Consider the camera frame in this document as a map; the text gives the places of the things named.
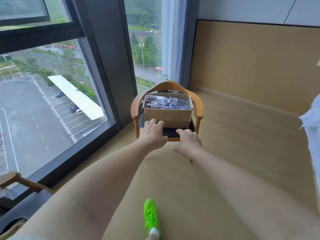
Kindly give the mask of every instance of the neon green shoe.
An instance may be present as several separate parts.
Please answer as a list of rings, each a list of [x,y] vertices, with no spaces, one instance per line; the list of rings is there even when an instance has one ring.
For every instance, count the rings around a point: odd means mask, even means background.
[[[144,228],[148,228],[148,235],[150,233],[151,228],[156,228],[159,231],[159,239],[160,239],[161,234],[160,234],[160,227],[158,222],[157,207],[153,199],[151,198],[146,199],[144,203],[143,213],[144,213],[144,221],[146,222],[146,224],[144,225]]]

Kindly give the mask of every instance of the shoelace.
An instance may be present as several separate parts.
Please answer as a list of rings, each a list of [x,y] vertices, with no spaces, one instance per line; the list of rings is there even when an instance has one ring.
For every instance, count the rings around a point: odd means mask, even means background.
[[[145,228],[148,227],[148,223],[150,226],[156,225],[156,219],[157,219],[157,207],[155,202],[153,203],[153,207],[151,210],[147,210],[144,214],[144,220],[146,221],[146,224],[144,225]]]

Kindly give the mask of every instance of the light pole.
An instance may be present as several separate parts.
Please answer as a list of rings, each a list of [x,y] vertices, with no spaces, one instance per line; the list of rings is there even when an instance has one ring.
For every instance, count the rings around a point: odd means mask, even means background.
[[[143,68],[144,68],[144,59],[143,59],[143,47],[144,47],[144,43],[142,43],[142,40],[140,40],[139,46],[141,47],[142,65],[143,65]]]

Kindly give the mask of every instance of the hand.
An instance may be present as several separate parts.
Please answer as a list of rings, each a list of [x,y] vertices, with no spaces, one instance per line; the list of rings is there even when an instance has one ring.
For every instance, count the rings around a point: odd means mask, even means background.
[[[177,129],[176,132],[180,136],[180,143],[176,147],[172,147],[171,150],[184,157],[191,158],[192,153],[197,149],[202,149],[201,140],[196,132],[192,132],[190,129]]]
[[[144,127],[140,128],[140,135],[137,141],[146,146],[146,149],[149,151],[163,147],[168,141],[168,137],[162,135],[165,122],[159,121],[158,124],[156,123],[157,121],[152,119],[146,121]]]

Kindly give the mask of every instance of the open cardboard box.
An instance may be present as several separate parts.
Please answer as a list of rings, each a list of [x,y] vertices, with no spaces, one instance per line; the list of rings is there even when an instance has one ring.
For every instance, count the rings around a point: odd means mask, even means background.
[[[156,95],[163,97],[173,97],[182,100],[189,100],[188,109],[161,109],[161,108],[147,108],[147,96]],[[143,101],[144,118],[145,120],[156,119],[163,120],[166,128],[188,128],[191,121],[191,114],[193,104],[189,94],[183,93],[148,93]]]

